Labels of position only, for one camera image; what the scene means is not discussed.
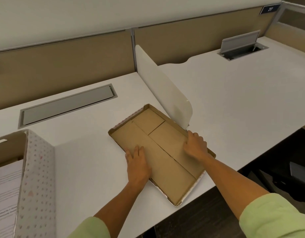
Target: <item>cardboard box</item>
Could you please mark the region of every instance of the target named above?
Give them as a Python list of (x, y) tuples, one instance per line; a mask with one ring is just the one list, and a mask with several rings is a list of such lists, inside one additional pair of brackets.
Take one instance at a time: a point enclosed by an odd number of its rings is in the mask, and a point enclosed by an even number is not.
[(175, 206), (182, 203), (205, 173), (201, 164), (183, 151), (188, 133), (150, 104), (123, 120), (108, 134), (125, 150), (145, 147), (152, 167), (151, 182)]
[(28, 129), (0, 140), (0, 167), (23, 159), (14, 237), (56, 237), (54, 147)]

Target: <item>light green sleeve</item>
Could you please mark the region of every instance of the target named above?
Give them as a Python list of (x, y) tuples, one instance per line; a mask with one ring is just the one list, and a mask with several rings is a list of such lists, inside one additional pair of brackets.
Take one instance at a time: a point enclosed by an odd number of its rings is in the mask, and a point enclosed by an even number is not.
[(252, 201), (242, 212), (239, 225), (247, 238), (305, 238), (305, 215), (275, 193)]
[(105, 223), (96, 217), (85, 219), (68, 238), (111, 238)]

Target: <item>forearm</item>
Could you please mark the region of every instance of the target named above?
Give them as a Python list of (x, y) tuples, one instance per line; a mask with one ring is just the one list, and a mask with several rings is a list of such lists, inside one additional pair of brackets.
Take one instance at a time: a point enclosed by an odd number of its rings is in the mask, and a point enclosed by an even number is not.
[(111, 238), (117, 238), (141, 190), (130, 183), (94, 216), (107, 226)]
[(248, 204), (269, 193), (252, 180), (211, 156), (204, 156), (202, 160), (206, 172), (218, 187), (237, 219)]

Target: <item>hand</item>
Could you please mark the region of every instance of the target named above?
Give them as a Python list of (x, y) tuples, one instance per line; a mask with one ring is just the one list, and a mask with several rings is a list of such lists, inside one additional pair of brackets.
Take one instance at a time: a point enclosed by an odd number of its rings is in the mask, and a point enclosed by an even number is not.
[(204, 159), (212, 157), (208, 153), (203, 137), (199, 136), (198, 133), (192, 133), (190, 130), (188, 131), (188, 140), (183, 144), (183, 149), (189, 156), (194, 157), (201, 163)]
[(126, 149), (125, 157), (128, 183), (141, 192), (151, 176), (151, 167), (147, 164), (143, 146), (140, 149), (138, 145), (135, 147), (134, 157), (131, 156), (129, 149)]

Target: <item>paper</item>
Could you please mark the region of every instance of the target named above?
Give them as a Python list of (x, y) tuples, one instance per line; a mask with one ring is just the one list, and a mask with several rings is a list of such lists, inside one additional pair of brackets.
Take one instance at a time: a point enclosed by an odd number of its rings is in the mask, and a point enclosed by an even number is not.
[(23, 160), (0, 167), (0, 238), (12, 238)]

